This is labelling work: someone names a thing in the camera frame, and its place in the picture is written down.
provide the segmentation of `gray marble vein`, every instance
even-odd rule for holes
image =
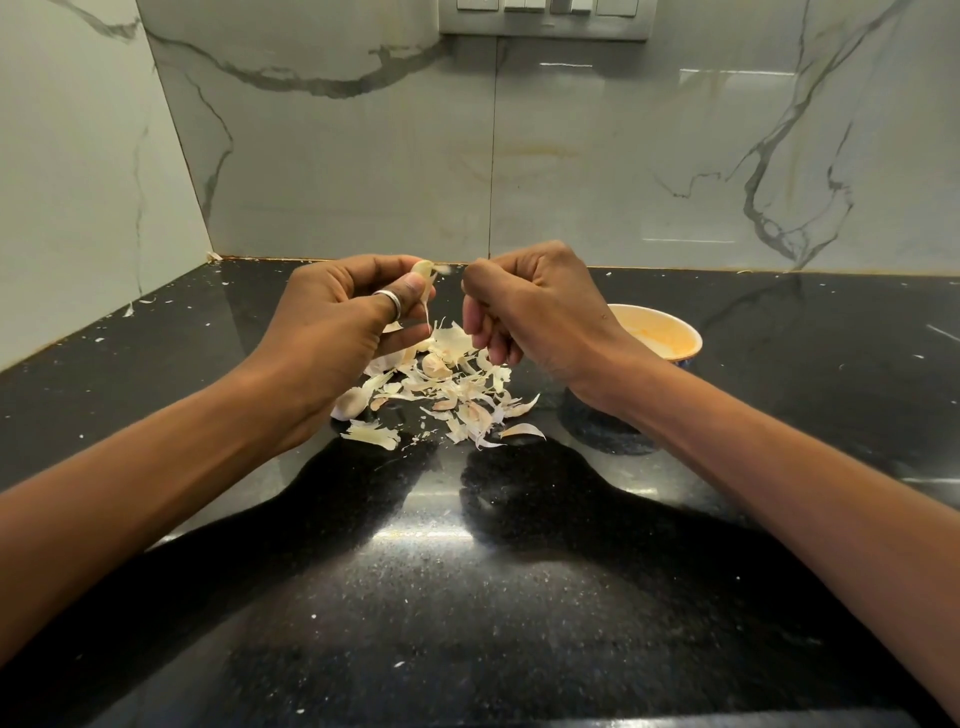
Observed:
[[[140,160],[143,154],[143,146],[150,134],[151,109],[147,109],[147,123],[143,126],[140,137],[136,140],[136,146],[133,147],[133,181],[136,184],[136,247],[133,250],[133,265],[136,274],[136,290],[139,298],[143,297],[143,216],[147,211],[147,196],[143,192],[143,182],[140,180]]]
[[[140,29],[141,21],[138,17],[129,23],[109,24],[105,23],[93,13],[87,12],[83,8],[78,8],[70,2],[70,0],[47,0],[47,2],[69,10],[101,36],[108,37],[112,40],[130,43],[136,38],[136,32]]]
[[[895,19],[899,21],[903,12],[912,5],[913,2],[914,0],[894,0],[885,11],[850,33],[840,44],[836,52],[828,58],[827,62],[822,63],[819,62],[822,60],[820,57],[807,57],[806,36],[808,32],[811,0],[806,0],[800,39],[798,41],[799,55],[796,66],[796,90],[794,91],[791,105],[780,117],[777,126],[750,148],[729,175],[724,176],[716,171],[696,174],[690,178],[686,191],[672,189],[656,173],[654,174],[655,182],[673,197],[688,200],[693,195],[693,190],[698,180],[729,182],[748,160],[755,158],[756,167],[743,187],[745,193],[743,214],[753,223],[754,232],[760,242],[772,250],[777,251],[777,253],[788,260],[793,261],[793,270],[803,269],[803,267],[821,253],[824,248],[837,239],[840,230],[843,228],[844,223],[853,209],[851,186],[845,182],[838,181],[834,177],[837,159],[839,159],[840,153],[850,138],[853,127],[852,120],[850,124],[848,124],[843,139],[834,153],[833,162],[827,170],[827,185],[830,190],[829,201],[814,217],[796,228],[787,229],[764,212],[764,207],[757,204],[756,194],[766,177],[774,154],[784,139],[790,135],[794,127],[796,127],[798,122],[803,118],[817,91],[821,89],[831,74],[840,68],[844,62],[856,52],[867,37],[888,22]],[[807,74],[812,68],[818,66],[818,64],[821,70],[809,83],[803,83],[804,74]],[[811,228],[813,228],[816,223],[824,220],[828,214],[834,210],[834,206],[840,206],[837,209],[842,209],[843,211],[837,215],[836,222],[830,226],[831,230],[827,233],[826,239],[822,239],[819,242],[815,241],[815,235],[811,234]],[[823,238],[824,234],[820,233],[817,237]]]
[[[409,56],[395,56],[394,53],[397,50],[395,46],[383,45],[371,51],[373,55],[379,58],[380,67],[358,79],[302,78],[293,69],[281,66],[270,66],[255,70],[238,68],[228,61],[220,61],[193,43],[164,37],[148,28],[144,30],[147,37],[153,42],[171,48],[182,48],[197,54],[242,84],[251,85],[262,91],[272,91],[274,93],[299,91],[326,99],[351,99],[396,84],[410,74],[422,71],[440,58],[448,56],[452,48],[452,41],[446,37],[442,37],[426,48],[418,48],[416,53]]]
[[[209,100],[204,96],[203,90],[200,88],[200,84],[194,81],[190,74],[181,71],[183,78],[194,87],[197,91],[197,96],[200,98],[200,102],[210,110],[214,116],[217,117],[217,121],[220,123],[221,128],[224,130],[224,134],[227,135],[227,147],[223,152],[220,153],[220,156],[217,158],[217,164],[213,169],[213,172],[206,178],[204,182],[204,194],[203,198],[200,200],[200,212],[204,217],[204,222],[207,223],[210,220],[210,212],[213,209],[213,198],[217,193],[217,185],[220,183],[220,173],[224,168],[224,162],[227,161],[227,158],[233,154],[234,150],[234,140],[233,134],[230,133],[230,129],[227,126],[227,121],[223,116],[213,107]]]
[[[863,41],[874,31],[881,28],[887,22],[893,18],[899,17],[914,0],[894,0],[887,9],[882,12],[880,15],[875,17],[869,23],[857,28],[847,40],[840,45],[840,48],[837,49],[836,53],[830,57],[829,61],[824,65],[823,69],[817,74],[816,78],[806,86],[806,91],[801,93],[798,97],[795,91],[794,103],[787,110],[787,112],[781,118],[777,127],[770,132],[767,136],[762,138],[754,147],[746,154],[746,156],[740,161],[737,165],[737,168],[744,161],[750,157],[756,156],[756,168],[754,173],[744,184],[744,192],[746,197],[743,204],[743,214],[754,224],[754,231],[756,236],[760,241],[777,251],[784,257],[794,261],[794,269],[800,270],[807,263],[809,263],[816,255],[818,255],[826,246],[836,240],[837,236],[840,234],[840,229],[843,227],[844,222],[847,220],[847,217],[850,215],[850,211],[853,208],[852,202],[852,191],[848,185],[837,182],[833,179],[833,166],[836,163],[836,156],[839,155],[840,151],[843,149],[844,144],[847,142],[847,139],[850,136],[851,125],[847,127],[847,132],[844,135],[843,141],[841,141],[839,148],[837,149],[837,155],[834,156],[834,163],[830,166],[828,171],[828,184],[831,191],[831,200],[830,204],[832,205],[833,201],[836,199],[837,195],[842,195],[844,198],[843,204],[846,206],[846,212],[843,213],[842,218],[835,226],[835,231],[831,237],[827,240],[823,240],[819,243],[813,243],[809,235],[810,225],[819,220],[825,212],[821,213],[817,217],[807,221],[803,225],[795,228],[793,230],[785,230],[780,223],[776,220],[769,217],[763,210],[756,204],[756,192],[759,190],[760,184],[763,182],[763,178],[767,173],[767,170],[770,167],[770,161],[773,158],[774,153],[777,151],[780,143],[787,137],[788,134],[793,130],[797,123],[804,116],[804,113],[809,108],[810,103],[813,101],[814,94],[820,89],[824,82],[830,77],[830,75],[843,63],[853,55],[853,53],[860,47]],[[806,32],[807,32],[807,19],[809,17],[810,9],[810,0],[807,0],[806,5],[804,6],[804,21],[801,27],[800,33],[800,55],[797,59],[797,73],[798,81],[810,68],[814,66],[817,59],[807,59],[805,57],[806,53]],[[797,89],[801,88],[800,83],[797,84]]]

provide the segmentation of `forearm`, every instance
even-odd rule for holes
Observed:
[[[0,494],[0,664],[269,459],[285,424],[269,400],[223,380]]]
[[[960,719],[960,514],[679,369],[613,368],[612,413],[739,501]]]

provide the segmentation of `hand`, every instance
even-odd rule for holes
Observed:
[[[410,269],[410,255],[357,255],[296,269],[263,340],[233,376],[267,383],[267,396],[293,415],[280,441],[283,452],[309,439],[330,416],[334,401],[377,356],[413,346],[428,324],[383,333],[396,316],[394,302],[373,296],[386,288],[404,317],[423,318],[426,281]],[[430,291],[430,297],[436,295]]]
[[[526,353],[580,399],[603,409],[590,386],[618,356],[662,359],[613,317],[587,266],[560,241],[479,259],[464,272],[464,330],[494,364]]]

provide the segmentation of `switch board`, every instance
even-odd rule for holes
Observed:
[[[657,0],[438,0],[440,32],[459,36],[646,40],[656,12]]]

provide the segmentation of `marble wall tile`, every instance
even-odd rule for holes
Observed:
[[[960,4],[660,2],[646,45],[503,39],[494,254],[956,272]]]
[[[223,255],[486,255],[492,38],[435,0],[141,0]]]
[[[204,263],[133,0],[0,3],[0,130],[0,369]]]

